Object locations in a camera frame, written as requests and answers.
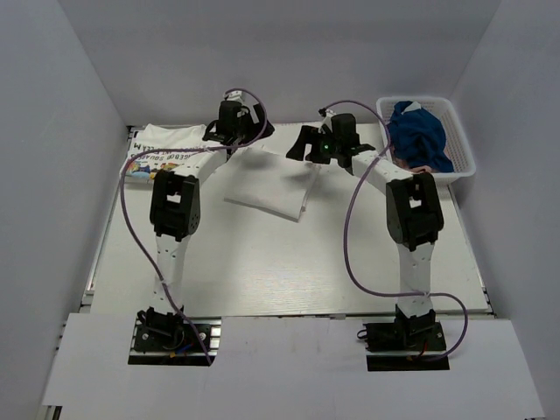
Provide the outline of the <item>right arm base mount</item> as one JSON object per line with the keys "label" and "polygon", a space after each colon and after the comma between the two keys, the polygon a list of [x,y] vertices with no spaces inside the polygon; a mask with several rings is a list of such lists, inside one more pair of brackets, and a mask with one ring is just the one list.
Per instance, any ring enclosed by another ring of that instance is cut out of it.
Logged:
{"label": "right arm base mount", "polygon": [[396,323],[366,323],[356,333],[366,347],[368,372],[448,371],[447,356],[431,361],[447,350],[443,328],[437,322],[430,331],[406,338]]}

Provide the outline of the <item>white Coca-Cola t-shirt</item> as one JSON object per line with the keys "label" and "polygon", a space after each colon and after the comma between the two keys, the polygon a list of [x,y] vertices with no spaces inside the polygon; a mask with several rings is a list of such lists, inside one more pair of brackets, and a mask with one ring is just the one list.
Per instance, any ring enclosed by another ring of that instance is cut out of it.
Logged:
{"label": "white Coca-Cola t-shirt", "polygon": [[224,200],[297,222],[319,172],[317,164],[248,148],[227,164]]}

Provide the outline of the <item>navy blue t-shirt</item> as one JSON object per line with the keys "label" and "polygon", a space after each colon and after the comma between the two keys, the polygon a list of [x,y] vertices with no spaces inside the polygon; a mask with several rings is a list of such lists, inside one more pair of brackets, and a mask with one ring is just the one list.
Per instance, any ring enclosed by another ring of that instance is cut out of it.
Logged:
{"label": "navy blue t-shirt", "polygon": [[410,166],[429,165],[440,173],[454,172],[445,154],[442,123],[418,102],[399,101],[388,122],[391,147]]}

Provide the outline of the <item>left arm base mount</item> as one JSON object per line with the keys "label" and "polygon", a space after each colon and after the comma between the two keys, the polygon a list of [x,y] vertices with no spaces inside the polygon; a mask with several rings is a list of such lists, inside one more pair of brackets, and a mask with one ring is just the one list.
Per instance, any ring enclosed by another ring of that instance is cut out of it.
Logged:
{"label": "left arm base mount", "polygon": [[136,314],[128,364],[209,367],[221,339],[220,319],[195,319],[195,330],[175,313],[149,309]]}

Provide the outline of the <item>pink t-shirt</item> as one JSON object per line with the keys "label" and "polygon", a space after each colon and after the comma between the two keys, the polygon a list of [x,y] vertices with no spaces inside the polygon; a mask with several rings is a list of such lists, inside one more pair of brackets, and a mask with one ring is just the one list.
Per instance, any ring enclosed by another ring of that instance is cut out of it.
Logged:
{"label": "pink t-shirt", "polygon": [[401,167],[402,169],[404,169],[408,172],[412,172],[412,173],[438,173],[438,171],[436,169],[432,168],[429,165],[410,166],[407,161],[405,161],[403,159],[400,159],[396,155],[396,150],[395,150],[394,147],[391,147],[390,151],[392,153],[394,164]]}

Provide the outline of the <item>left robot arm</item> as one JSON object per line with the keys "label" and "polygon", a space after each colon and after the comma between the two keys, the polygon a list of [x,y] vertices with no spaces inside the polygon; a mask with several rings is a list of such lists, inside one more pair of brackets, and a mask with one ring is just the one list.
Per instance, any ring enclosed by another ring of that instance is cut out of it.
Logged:
{"label": "left robot arm", "polygon": [[186,249],[200,224],[200,189],[204,182],[238,148],[273,132],[261,103],[248,108],[242,99],[229,94],[220,103],[218,118],[206,128],[203,150],[191,152],[180,167],[156,174],[150,203],[150,223],[157,245],[151,312],[167,315],[183,309]]}

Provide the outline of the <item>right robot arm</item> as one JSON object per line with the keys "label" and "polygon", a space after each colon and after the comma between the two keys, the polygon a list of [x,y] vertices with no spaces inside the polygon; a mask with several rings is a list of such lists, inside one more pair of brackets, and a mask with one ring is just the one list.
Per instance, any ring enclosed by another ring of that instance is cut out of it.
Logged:
{"label": "right robot arm", "polygon": [[286,157],[328,165],[332,161],[385,195],[390,238],[399,256],[400,291],[396,298],[396,341],[413,349],[424,342],[435,324],[431,301],[431,257],[444,227],[433,176],[412,173],[390,162],[375,147],[362,143],[354,115],[324,113],[320,126],[305,125]]}

